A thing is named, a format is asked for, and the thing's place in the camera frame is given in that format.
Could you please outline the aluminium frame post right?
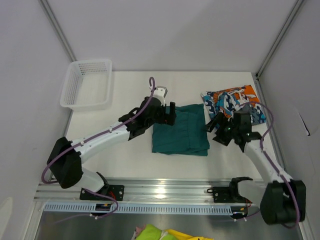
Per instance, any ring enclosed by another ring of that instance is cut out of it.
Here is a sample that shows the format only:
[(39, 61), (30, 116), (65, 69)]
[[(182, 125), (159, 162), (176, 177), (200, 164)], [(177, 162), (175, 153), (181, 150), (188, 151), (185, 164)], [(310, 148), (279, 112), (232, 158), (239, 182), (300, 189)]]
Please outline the aluminium frame post right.
[(282, 24), (278, 34), (276, 35), (274, 41), (272, 42), (270, 49), (268, 50), (266, 56), (264, 57), (262, 63), (260, 64), (260, 67), (258, 68), (258, 70), (255, 74), (255, 76), (258, 80), (261, 78), (262, 74), (264, 73), (264, 71), (267, 68), (267, 66), (269, 65), (271, 59), (273, 58), (273, 56), (277, 52), (280, 44), (283, 42), (286, 34), (288, 33), (289, 29), (293, 25), (293, 22), (297, 18), (300, 10), (302, 9), (302, 7), (304, 6), (304, 4), (306, 2), (307, 2), (306, 0), (296, 0), (294, 2), (293, 7), (289, 11), (288, 16), (285, 18), (284, 23)]

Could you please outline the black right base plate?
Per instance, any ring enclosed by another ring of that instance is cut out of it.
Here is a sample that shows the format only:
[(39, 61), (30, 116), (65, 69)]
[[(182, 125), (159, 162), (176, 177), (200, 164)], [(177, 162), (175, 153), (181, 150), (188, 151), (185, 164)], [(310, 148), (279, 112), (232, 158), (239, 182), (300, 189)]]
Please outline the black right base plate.
[(240, 203), (246, 204), (250, 201), (241, 196), (237, 189), (229, 186), (214, 186), (206, 190), (213, 197), (214, 203)]

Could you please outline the aluminium frame post left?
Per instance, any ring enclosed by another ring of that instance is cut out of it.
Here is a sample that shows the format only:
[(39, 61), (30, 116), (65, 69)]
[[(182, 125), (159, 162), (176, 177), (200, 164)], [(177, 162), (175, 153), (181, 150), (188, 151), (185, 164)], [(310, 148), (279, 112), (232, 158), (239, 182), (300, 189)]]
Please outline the aluminium frame post left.
[(62, 46), (65, 55), (67, 56), (68, 60), (70, 62), (77, 61), (77, 58), (74, 54), (74, 51), (72, 50), (72, 47), (68, 41), (68, 39), (65, 36), (65, 33), (54, 13), (54, 11), (51, 8), (51, 5), (48, 0), (38, 0), (38, 3), (40, 7), (42, 8), (42, 11), (44, 12), (45, 16), (47, 17), (48, 22), (50, 23), (53, 32), (55, 33), (58, 41), (60, 42), (60, 45)]

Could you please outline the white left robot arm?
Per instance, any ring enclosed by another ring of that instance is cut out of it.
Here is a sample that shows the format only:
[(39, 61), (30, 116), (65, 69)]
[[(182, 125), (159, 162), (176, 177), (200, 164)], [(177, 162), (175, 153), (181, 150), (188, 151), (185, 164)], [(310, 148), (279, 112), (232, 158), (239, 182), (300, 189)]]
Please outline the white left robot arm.
[(47, 166), (62, 189), (80, 187), (97, 200), (103, 200), (109, 193), (107, 179), (99, 172), (83, 168), (83, 164), (108, 147), (144, 134), (154, 124), (173, 126), (175, 120), (175, 102), (166, 106), (156, 97), (145, 97), (140, 107), (121, 116), (102, 132), (75, 140), (58, 139)]

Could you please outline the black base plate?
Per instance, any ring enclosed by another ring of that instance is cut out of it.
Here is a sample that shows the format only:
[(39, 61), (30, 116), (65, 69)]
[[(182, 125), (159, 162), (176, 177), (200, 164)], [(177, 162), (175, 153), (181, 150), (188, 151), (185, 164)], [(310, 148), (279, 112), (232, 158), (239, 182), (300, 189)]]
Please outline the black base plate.
[(98, 192), (91, 192), (84, 188), (81, 189), (79, 199), (83, 201), (108, 201), (106, 198), (113, 198), (116, 201), (122, 201), (124, 198), (125, 186), (124, 185), (109, 185), (104, 186)]
[(214, 203), (240, 203), (246, 204), (250, 201), (241, 196), (237, 189), (229, 186), (214, 186), (206, 190), (213, 197)]

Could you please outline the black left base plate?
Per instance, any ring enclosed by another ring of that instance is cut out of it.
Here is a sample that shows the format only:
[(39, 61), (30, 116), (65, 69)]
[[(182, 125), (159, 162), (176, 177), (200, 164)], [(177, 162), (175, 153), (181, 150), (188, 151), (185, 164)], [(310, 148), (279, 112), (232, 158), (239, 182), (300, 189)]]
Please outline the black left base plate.
[(84, 188), (81, 189), (79, 199), (83, 201), (108, 201), (106, 198), (113, 198), (116, 201), (122, 201), (124, 198), (125, 186), (124, 185), (109, 185), (104, 186), (98, 192), (91, 192)]

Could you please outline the yellow cloth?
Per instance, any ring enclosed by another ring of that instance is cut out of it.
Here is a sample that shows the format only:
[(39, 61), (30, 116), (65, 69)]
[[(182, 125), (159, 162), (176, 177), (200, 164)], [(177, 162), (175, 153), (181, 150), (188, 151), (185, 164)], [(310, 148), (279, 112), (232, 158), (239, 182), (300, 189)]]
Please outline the yellow cloth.
[(171, 236), (174, 236), (177, 240), (201, 240), (202, 239), (200, 236), (192, 236), (174, 229), (166, 229), (165, 232), (167, 232)]

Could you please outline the green shorts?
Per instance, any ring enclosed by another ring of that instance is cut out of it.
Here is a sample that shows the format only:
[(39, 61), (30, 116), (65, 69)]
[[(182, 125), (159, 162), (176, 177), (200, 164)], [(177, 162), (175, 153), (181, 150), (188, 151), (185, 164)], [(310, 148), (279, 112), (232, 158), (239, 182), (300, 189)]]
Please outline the green shorts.
[(156, 123), (152, 129), (152, 152), (165, 155), (208, 156), (203, 104), (175, 108), (174, 125)]

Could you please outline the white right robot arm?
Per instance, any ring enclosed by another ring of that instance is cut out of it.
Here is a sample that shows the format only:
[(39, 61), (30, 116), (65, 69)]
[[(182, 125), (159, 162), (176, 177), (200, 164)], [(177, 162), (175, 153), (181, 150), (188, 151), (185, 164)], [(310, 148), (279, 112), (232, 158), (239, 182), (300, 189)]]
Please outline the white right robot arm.
[(258, 170), (264, 185), (251, 177), (234, 177), (223, 188), (235, 203), (245, 201), (258, 206), (262, 219), (268, 225), (290, 227), (303, 222), (306, 217), (307, 188), (302, 180), (293, 179), (263, 148), (262, 135), (252, 130), (251, 115), (243, 110), (231, 119), (219, 112), (206, 124), (207, 132), (215, 131), (214, 141), (228, 146), (231, 141), (240, 148)]

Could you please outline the aluminium frame post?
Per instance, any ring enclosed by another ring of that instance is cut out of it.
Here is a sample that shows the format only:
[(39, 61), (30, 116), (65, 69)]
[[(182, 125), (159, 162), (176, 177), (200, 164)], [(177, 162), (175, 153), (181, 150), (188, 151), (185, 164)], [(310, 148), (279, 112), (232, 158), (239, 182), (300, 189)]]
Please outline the aluminium frame post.
[(271, 59), (273, 58), (273, 56), (277, 52), (280, 44), (283, 42), (286, 34), (288, 33), (289, 29), (293, 25), (293, 22), (297, 18), (300, 10), (302, 9), (302, 7), (304, 6), (304, 4), (306, 2), (307, 2), (306, 0), (296, 0), (294, 2), (293, 7), (289, 11), (288, 16), (285, 18), (284, 23), (282, 24), (278, 34), (276, 35), (274, 41), (272, 42), (270, 49), (268, 50), (266, 56), (264, 57), (262, 63), (260, 64), (260, 67), (258, 68), (258, 70), (255, 74), (255, 76), (258, 80), (261, 78), (262, 74), (264, 73), (264, 71), (267, 68), (267, 66), (269, 65)]
[(38, 0), (38, 3), (40, 7), (42, 8), (42, 11), (44, 12), (45, 16), (47, 17), (48, 22), (50, 23), (53, 32), (55, 33), (58, 41), (60, 42), (60, 45), (62, 46), (65, 55), (67, 56), (68, 60), (70, 62), (77, 61), (77, 58), (74, 54), (74, 51), (72, 50), (72, 47), (68, 41), (68, 39), (65, 36), (65, 33), (54, 13), (54, 11), (51, 8), (51, 5), (48, 0)]

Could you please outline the colourful patterned shorts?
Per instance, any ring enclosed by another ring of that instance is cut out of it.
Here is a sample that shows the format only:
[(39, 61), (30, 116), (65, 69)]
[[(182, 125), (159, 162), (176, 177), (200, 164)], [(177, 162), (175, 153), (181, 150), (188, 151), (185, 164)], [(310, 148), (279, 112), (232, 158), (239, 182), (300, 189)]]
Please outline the colourful patterned shorts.
[(204, 91), (201, 93), (201, 98), (211, 119), (218, 113), (223, 113), (225, 117), (230, 119), (235, 111), (244, 110), (249, 111), (253, 125), (266, 122), (259, 98), (251, 85), (218, 91)]

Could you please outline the aluminium mounting rail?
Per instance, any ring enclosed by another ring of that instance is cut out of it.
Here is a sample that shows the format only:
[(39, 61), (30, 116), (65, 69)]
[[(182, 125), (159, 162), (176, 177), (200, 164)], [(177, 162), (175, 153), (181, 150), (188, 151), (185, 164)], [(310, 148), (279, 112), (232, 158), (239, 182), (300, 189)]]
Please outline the aluminium mounting rail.
[[(169, 178), (110, 178), (111, 185), (123, 185), (121, 204), (168, 204), (210, 205), (212, 187), (227, 187), (230, 179), (169, 179)], [(108, 200), (81, 200), (81, 188), (72, 186), (62, 189), (59, 184), (39, 183), (33, 200), (35, 202), (59, 203), (108, 203)]]

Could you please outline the lime green cloth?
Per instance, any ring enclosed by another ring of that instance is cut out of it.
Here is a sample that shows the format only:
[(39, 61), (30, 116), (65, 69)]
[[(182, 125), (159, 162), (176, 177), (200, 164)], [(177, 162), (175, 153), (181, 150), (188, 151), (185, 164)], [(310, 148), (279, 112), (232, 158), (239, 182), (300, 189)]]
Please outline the lime green cloth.
[(164, 232), (152, 224), (137, 227), (135, 230), (135, 240), (160, 240)]

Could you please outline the white plastic basket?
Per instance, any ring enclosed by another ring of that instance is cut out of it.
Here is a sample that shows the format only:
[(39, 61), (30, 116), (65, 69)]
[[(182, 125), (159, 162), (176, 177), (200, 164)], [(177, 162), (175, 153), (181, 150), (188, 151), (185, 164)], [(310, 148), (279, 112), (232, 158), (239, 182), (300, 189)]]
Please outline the white plastic basket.
[(60, 106), (75, 112), (107, 109), (113, 89), (112, 66), (109, 59), (71, 62), (63, 83)]

